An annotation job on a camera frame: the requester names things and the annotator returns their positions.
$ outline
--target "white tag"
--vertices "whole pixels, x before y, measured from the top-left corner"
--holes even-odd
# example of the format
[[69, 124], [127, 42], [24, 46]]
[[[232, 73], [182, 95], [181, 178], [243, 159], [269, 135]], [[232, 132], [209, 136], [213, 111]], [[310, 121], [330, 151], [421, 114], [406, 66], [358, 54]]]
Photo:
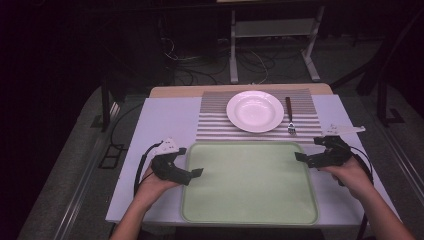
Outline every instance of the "white tag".
[[357, 133], [365, 131], [365, 127], [350, 127], [350, 126], [337, 126], [331, 124], [330, 128], [322, 132], [324, 136], [340, 136], [347, 133]]
[[162, 142], [159, 147], [156, 148], [155, 155], [163, 155], [168, 153], [176, 153], [179, 152], [180, 148], [175, 144], [172, 138], [167, 138]]

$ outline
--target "table surface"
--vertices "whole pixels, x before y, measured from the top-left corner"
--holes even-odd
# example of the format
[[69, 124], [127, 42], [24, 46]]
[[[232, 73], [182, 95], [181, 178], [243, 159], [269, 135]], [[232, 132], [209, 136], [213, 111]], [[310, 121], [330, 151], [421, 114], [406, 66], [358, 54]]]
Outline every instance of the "table surface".
[[260, 84], [260, 85], [214, 85], [214, 86], [176, 86], [155, 87], [150, 92], [151, 98], [201, 97], [205, 91], [248, 91], [264, 89], [295, 90], [308, 88], [311, 95], [331, 95], [333, 91], [325, 83], [304, 84]]
[[[153, 143], [172, 137], [179, 147], [190, 147], [195, 143], [196, 125], [204, 91], [243, 91], [265, 89], [305, 89], [312, 93], [316, 111], [322, 129], [331, 124], [352, 126], [349, 116], [337, 95], [333, 95], [326, 84], [273, 84], [273, 85], [225, 85], [225, 86], [190, 86], [190, 87], [156, 87], [146, 99], [140, 114], [136, 130], [124, 166], [106, 216], [110, 222], [119, 222], [132, 201], [132, 186], [140, 156]], [[345, 134], [342, 139], [350, 146], [364, 151], [357, 134]], [[316, 154], [324, 150], [322, 146], [303, 146], [306, 154]], [[149, 164], [148, 159], [143, 171]], [[184, 168], [185, 158], [179, 156], [174, 162], [177, 167]], [[357, 226], [360, 224], [363, 209], [346, 188], [338, 186], [331, 176], [325, 172], [309, 169], [311, 182], [317, 196], [319, 220], [315, 227]], [[384, 186], [374, 173], [376, 189], [395, 211]], [[144, 221], [150, 224], [191, 226], [181, 217], [181, 201], [183, 186], [173, 188], [152, 206]]]

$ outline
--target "fork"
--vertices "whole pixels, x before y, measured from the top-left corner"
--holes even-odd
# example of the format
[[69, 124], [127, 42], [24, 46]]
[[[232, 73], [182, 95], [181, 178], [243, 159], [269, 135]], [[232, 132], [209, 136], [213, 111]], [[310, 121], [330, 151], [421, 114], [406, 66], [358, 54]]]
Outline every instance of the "fork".
[[293, 124], [293, 113], [292, 113], [292, 109], [291, 109], [291, 101], [290, 101], [290, 97], [286, 97], [286, 105], [287, 105], [287, 112], [289, 114], [289, 126], [287, 127], [287, 129], [289, 130], [289, 133], [294, 135], [296, 134], [296, 128]]

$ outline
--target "black controller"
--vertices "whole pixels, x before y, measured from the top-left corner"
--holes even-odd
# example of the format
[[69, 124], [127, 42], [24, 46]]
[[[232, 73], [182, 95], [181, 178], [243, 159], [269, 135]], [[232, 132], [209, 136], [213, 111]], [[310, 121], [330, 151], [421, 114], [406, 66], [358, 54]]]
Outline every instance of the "black controller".
[[321, 168], [327, 166], [341, 166], [353, 156], [359, 162], [370, 181], [373, 182], [373, 176], [368, 166], [359, 155], [351, 151], [350, 146], [346, 144], [340, 136], [315, 137], [314, 143], [316, 145], [325, 146], [325, 151], [309, 156], [295, 152], [296, 160], [306, 163], [309, 168]]
[[184, 155], [185, 148], [180, 148], [177, 153], [168, 153], [163, 155], [156, 155], [152, 159], [152, 170], [156, 176], [162, 180], [169, 180], [179, 184], [188, 185], [192, 178], [200, 177], [203, 168], [194, 169], [191, 172], [177, 168], [174, 160], [178, 155]]

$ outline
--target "human hand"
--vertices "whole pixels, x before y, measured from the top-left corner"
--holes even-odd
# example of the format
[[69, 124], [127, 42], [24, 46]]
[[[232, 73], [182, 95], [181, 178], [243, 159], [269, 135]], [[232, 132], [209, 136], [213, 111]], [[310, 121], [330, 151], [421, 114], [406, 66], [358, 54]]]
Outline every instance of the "human hand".
[[374, 189], [367, 174], [354, 157], [342, 166], [328, 166], [319, 170], [331, 173], [333, 178], [340, 180], [349, 189], [350, 194], [358, 200]]
[[151, 164], [144, 173], [142, 179], [143, 180], [134, 197], [134, 201], [138, 202], [146, 210], [148, 210], [166, 190], [180, 185], [175, 182], [158, 178], [153, 173]]

